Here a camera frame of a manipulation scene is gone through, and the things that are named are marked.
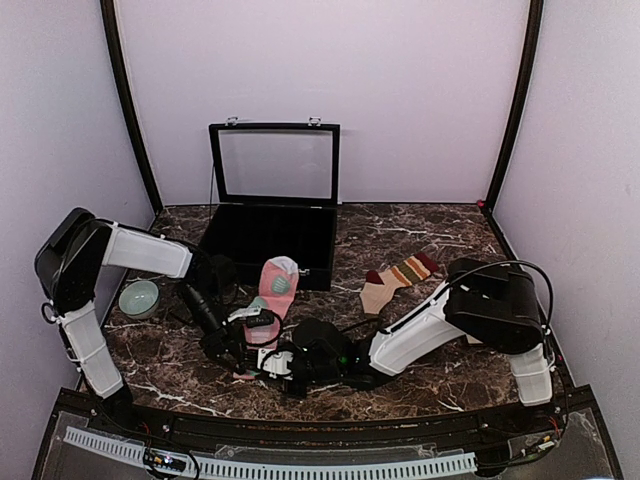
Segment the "pink patterned sock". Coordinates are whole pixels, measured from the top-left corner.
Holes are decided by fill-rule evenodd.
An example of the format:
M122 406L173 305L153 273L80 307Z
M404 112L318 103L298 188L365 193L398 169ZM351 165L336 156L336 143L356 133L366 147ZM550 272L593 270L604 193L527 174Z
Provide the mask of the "pink patterned sock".
M287 256L273 257L262 268L258 294L248 305L260 307L262 313L272 312L275 317L270 325L243 326L245 341L248 344L248 366L242 374L234 374L236 379L253 380L258 374L258 364L254 353L260 349L267 352L278 347L278 338L287 312L293 303L299 281L297 263Z

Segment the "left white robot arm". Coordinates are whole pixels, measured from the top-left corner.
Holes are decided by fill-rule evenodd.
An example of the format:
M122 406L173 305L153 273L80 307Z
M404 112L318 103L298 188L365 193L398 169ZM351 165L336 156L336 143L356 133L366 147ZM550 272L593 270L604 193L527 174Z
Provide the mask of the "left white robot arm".
M82 207L72 209L34 260L46 297L43 314L58 326L89 390L106 402L103 421L120 436L131 436L141 427L141 415L124 400L130 399L131 391L109 350L96 308L98 284L109 268L175 280L178 295L202 334L199 345L204 355L226 369L244 370L248 345L239 325L229 318L226 298L236 292L239 280L228 257L212 255L192 242L99 218Z

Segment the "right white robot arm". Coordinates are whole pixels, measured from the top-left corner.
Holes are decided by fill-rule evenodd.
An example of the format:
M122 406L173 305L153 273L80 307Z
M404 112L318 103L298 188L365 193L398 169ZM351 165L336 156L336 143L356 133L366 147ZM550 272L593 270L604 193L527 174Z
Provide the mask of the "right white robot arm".
M553 356L547 345L548 315L539 311L535 282L545 271L527 261L454 261L448 277L416 308L361 340L333 324L302 321L292 335L281 376L300 390L310 383L340 382L373 390L444 344L468 336L507 356L521 402L510 424L534 432L549 416Z

